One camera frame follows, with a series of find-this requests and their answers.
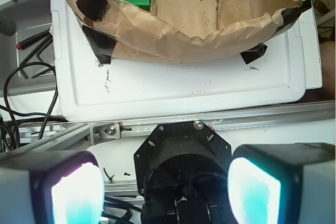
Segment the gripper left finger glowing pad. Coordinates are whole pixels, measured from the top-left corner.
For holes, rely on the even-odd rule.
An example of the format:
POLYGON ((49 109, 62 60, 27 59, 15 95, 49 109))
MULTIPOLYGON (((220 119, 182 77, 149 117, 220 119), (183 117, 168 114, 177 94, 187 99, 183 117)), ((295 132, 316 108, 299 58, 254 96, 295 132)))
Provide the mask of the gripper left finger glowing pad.
POLYGON ((99 223, 103 201, 89 151, 1 153, 1 223, 99 223))

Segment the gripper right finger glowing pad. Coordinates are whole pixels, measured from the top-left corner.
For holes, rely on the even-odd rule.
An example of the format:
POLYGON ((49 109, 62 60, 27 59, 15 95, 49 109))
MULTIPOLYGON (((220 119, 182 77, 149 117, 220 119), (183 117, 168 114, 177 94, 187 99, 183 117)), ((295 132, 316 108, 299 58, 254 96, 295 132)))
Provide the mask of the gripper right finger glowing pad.
POLYGON ((228 170, 238 223, 335 223, 335 145, 243 144, 228 170))

